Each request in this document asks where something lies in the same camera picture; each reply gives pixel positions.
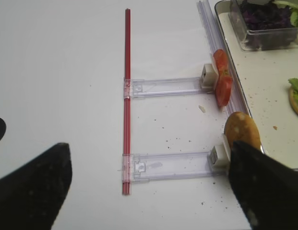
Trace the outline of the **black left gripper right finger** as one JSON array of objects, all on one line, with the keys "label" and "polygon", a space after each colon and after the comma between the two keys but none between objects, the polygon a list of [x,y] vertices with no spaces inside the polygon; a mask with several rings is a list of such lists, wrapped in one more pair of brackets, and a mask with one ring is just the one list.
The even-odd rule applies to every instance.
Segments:
[{"label": "black left gripper right finger", "polygon": [[251,229],[298,230],[297,171],[235,141],[228,178]]}]

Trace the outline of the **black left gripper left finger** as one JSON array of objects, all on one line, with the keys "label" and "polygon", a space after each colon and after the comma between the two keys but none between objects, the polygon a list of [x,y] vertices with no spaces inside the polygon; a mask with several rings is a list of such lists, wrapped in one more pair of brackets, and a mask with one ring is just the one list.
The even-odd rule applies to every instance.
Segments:
[{"label": "black left gripper left finger", "polygon": [[0,179],[0,230],[49,230],[72,183],[70,147],[58,143]]}]

